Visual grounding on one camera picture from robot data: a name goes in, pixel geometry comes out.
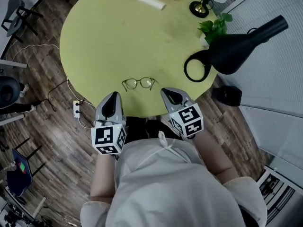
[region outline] power strip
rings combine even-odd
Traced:
[[[78,100],[74,100],[74,118],[80,118],[80,104]]]

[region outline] white pot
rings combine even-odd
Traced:
[[[205,34],[201,34],[200,36],[200,44],[202,46],[204,46],[205,48],[209,47],[209,44],[207,43],[207,41],[205,40]]]

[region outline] green leaves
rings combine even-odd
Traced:
[[[216,19],[214,22],[208,20],[199,23],[200,27],[198,30],[205,34],[205,40],[208,44],[213,41],[219,35],[225,35],[227,33],[226,22],[231,22],[232,16],[227,13],[222,13],[221,18]]]
[[[212,31],[213,29],[213,23],[212,21],[208,20],[202,23],[199,23],[200,28],[198,30],[202,31],[204,34],[207,34],[208,32]]]
[[[232,22],[232,15],[228,13],[222,13],[221,16],[222,19],[225,20],[226,22]]]
[[[208,44],[210,44],[218,35],[216,34],[209,34],[205,37],[205,40]]]

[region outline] eyeglasses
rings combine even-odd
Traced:
[[[140,82],[140,84],[143,88],[149,88],[151,90],[155,81],[156,80],[154,78],[141,78],[140,80],[130,78],[130,79],[124,80],[122,82],[122,85],[123,85],[124,89],[127,91],[127,89],[129,89],[129,90],[135,89],[138,85],[137,82]]]

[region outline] white sleeve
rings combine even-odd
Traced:
[[[104,227],[110,205],[105,202],[86,202],[80,213],[82,227]]]
[[[250,177],[239,177],[223,184],[260,227],[264,227],[267,221],[267,207],[256,181]]]

